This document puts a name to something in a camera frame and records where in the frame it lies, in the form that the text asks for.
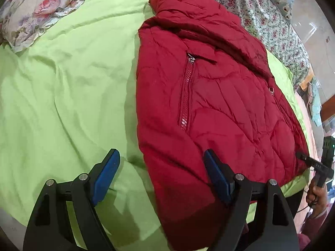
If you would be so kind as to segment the person's right hand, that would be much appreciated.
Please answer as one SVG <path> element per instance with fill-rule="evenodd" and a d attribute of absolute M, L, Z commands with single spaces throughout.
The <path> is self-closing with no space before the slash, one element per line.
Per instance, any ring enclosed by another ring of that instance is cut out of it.
<path fill-rule="evenodd" d="M 322 215 L 328 204 L 328 192 L 326 184 L 324 184 L 322 187 L 317 186 L 317 180 L 314 177 L 309 184 L 306 202 L 309 205 L 312 205 L 313 208 L 313 212 L 310 215 L 311 218 L 316 218 L 319 215 Z"/>

